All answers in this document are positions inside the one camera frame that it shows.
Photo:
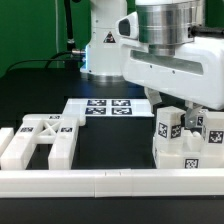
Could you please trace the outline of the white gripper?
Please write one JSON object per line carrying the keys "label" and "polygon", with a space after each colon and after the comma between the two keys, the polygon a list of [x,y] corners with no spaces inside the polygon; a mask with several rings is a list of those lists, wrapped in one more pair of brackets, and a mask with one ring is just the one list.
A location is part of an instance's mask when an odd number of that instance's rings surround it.
{"label": "white gripper", "polygon": [[151,107],[162,102],[159,92],[194,102],[185,104],[187,129],[196,126],[202,106],[224,109],[224,39],[196,37],[177,46],[173,57],[152,55],[146,44],[128,38],[119,47],[124,78],[145,87]]}

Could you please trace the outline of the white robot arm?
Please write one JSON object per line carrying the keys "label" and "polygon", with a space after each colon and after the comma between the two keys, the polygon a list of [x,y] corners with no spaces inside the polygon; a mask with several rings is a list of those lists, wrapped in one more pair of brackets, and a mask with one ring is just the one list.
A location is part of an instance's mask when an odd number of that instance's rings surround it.
{"label": "white robot arm", "polygon": [[151,105],[167,94],[185,101],[193,127],[202,107],[224,109],[224,28],[204,25],[204,0],[90,0],[91,40],[84,77],[127,80]]}

